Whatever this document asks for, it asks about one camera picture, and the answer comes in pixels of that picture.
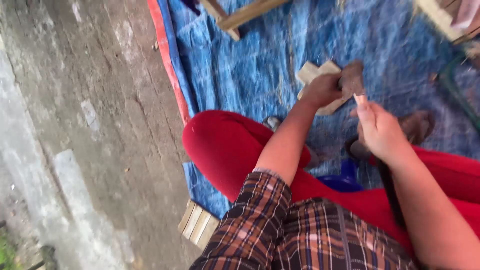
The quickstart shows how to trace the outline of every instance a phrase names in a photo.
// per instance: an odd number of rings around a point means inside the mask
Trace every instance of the person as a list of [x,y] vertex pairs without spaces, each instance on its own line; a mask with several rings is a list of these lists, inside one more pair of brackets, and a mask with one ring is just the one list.
[[188,122],[188,155],[233,202],[190,269],[480,269],[480,163],[412,146],[380,105],[352,115],[392,172],[406,230],[383,189],[340,193],[303,169],[315,112],[341,96],[339,78],[306,86],[275,132],[225,111]]

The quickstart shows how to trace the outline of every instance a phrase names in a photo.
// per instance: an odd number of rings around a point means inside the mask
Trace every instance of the blue plastic stool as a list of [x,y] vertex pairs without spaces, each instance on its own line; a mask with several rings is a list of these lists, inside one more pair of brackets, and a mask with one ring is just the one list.
[[324,175],[317,177],[326,186],[339,192],[362,191],[363,186],[357,183],[358,166],[352,159],[342,160],[340,175]]

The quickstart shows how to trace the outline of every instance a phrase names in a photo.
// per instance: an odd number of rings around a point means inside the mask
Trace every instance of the concrete ground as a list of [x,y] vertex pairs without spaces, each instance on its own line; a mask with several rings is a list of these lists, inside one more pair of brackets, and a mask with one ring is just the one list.
[[0,33],[10,231],[23,222],[61,269],[186,269],[188,157],[146,1],[0,0]]

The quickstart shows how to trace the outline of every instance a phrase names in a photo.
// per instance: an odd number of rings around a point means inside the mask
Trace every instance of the brown plaid shirt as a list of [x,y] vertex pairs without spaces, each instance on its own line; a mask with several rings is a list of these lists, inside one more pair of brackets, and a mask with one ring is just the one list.
[[193,269],[416,269],[384,231],[326,199],[290,204],[274,174],[247,176]]

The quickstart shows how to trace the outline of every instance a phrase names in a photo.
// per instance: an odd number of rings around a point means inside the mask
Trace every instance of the red pants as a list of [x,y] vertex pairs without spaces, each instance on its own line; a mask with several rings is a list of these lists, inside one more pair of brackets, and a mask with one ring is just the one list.
[[[210,110],[195,115],[188,122],[182,140],[198,169],[233,202],[272,134],[262,124],[239,114]],[[480,163],[419,147],[414,149],[475,233],[480,235]],[[337,192],[302,169],[309,160],[310,154],[304,148],[290,187],[293,202],[311,197],[328,198],[385,230],[412,253],[408,235],[395,224],[383,189]]]

